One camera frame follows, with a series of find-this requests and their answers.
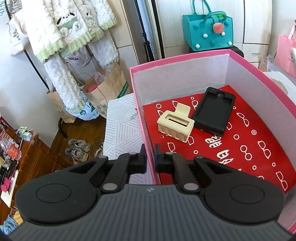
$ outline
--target teal felt tote bag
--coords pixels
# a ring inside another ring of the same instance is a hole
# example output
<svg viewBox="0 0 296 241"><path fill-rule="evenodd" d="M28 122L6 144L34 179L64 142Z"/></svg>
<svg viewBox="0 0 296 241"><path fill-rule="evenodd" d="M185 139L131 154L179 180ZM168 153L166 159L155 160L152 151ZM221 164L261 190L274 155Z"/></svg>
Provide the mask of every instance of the teal felt tote bag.
<svg viewBox="0 0 296 241"><path fill-rule="evenodd" d="M203 0L209 13L198 15L192 1L194 14L183 15L183 34L186 42L194 51L213 50L233 45L232 18L225 12L212 12Z"/></svg>

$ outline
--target teal bag handle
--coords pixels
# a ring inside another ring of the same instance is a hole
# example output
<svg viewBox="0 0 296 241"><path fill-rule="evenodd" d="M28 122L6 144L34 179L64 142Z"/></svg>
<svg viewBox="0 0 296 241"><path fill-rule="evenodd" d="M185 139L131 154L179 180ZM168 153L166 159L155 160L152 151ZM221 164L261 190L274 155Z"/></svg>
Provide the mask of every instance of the teal bag handle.
<svg viewBox="0 0 296 241"><path fill-rule="evenodd" d="M209 17L211 17L212 16L212 18L214 19L214 21L215 21L215 19L216 19L216 21L215 22L217 22L217 17L216 17L216 15L218 15L218 14L221 14L221 15L223 15L224 16L224 18L222 19L222 20L219 20L219 22L224 22L224 21L226 21L226 19L227 19L227 15L226 15L226 13L225 12L223 12L223 11L216 11L216 12L210 12L208 15L206 15L206 17L205 17L205 19L200 23L200 24L205 24L205 22L208 20L208 18Z"/></svg>
<svg viewBox="0 0 296 241"><path fill-rule="evenodd" d="M205 5L207 6L207 9L209 10L209 12L211 12L211 9L210 9L210 6L208 5L207 1L206 0L203 0ZM192 5L193 5L193 11L194 11L194 14L197 14L196 13L196 10L195 10L195 0L192 0Z"/></svg>

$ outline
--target red label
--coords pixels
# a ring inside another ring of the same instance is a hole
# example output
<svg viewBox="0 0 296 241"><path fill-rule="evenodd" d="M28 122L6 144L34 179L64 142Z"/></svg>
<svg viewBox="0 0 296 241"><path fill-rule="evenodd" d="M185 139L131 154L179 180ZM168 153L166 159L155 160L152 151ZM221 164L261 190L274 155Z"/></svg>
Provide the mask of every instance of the red label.
<svg viewBox="0 0 296 241"><path fill-rule="evenodd" d="M7 150L7 154L10 155L13 159L16 159L20 150L15 145L10 145Z"/></svg>

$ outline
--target wooden floor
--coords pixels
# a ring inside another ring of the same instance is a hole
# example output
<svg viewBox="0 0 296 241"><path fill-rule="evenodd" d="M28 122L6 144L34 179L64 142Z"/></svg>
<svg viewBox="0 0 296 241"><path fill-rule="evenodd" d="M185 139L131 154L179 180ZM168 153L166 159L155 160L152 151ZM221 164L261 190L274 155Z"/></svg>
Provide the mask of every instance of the wooden floor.
<svg viewBox="0 0 296 241"><path fill-rule="evenodd" d="M62 123L62 129L67 133L68 139L65 139L60 132L57 133L51 150L58 153L65 160L73 165L73 161L65 155L65 149L68 148L68 140L80 139L91 144L89 159L94 157L94 152L101 146L105 137L106 119L97 118L95 120L84 121L79 118L74 123Z"/></svg>

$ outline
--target brown paper bag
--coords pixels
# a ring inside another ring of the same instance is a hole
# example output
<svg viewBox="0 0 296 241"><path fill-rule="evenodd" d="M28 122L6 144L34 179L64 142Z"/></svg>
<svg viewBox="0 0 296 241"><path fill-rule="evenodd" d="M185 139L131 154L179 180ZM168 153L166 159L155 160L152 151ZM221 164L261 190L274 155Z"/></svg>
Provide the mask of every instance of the brown paper bag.
<svg viewBox="0 0 296 241"><path fill-rule="evenodd" d="M131 93L131 88L129 88L128 82L118 64L116 64L114 70L108 74L102 84L92 92L88 93L87 89L95 84L96 81L94 80L94 77L91 77L84 85L82 91L99 114L105 118L107 117L109 100L117 99Z"/></svg>
<svg viewBox="0 0 296 241"><path fill-rule="evenodd" d="M59 96L59 93L57 91L55 92L47 92L47 97L51 100L51 102L53 103L55 109L59 112L61 118L63 119L63 121L65 123L73 123L76 119L75 116L69 114L65 109L64 109L64 103L61 99L61 97Z"/></svg>

